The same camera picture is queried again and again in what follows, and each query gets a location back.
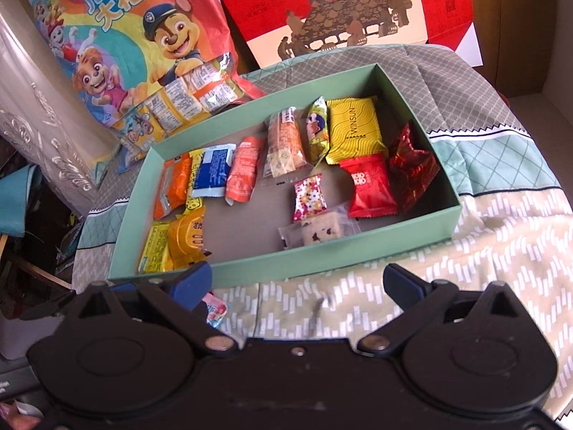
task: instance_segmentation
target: qr code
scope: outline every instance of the qr code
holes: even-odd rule
[[[446,12],[456,10],[456,0],[446,0]]]

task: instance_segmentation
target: paw patrol gift bag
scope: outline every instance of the paw patrol gift bag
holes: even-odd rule
[[[35,0],[34,15],[88,110],[130,156],[262,94],[237,76],[219,0]],[[193,82],[205,73],[209,82]]]

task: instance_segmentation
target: wall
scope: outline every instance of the wall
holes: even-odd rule
[[[531,24],[530,37],[535,37],[535,22]],[[543,93],[573,124],[573,0],[558,0],[554,48]]]

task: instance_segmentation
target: teal cloth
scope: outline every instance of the teal cloth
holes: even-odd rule
[[[30,190],[39,186],[42,173],[28,165],[0,179],[0,234],[24,237]]]

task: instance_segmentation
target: police hat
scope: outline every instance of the police hat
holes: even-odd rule
[[[149,8],[143,15],[143,32],[145,33],[145,38],[153,42],[155,31],[159,24],[176,12],[177,9],[170,3],[161,3],[153,6],[153,8]]]

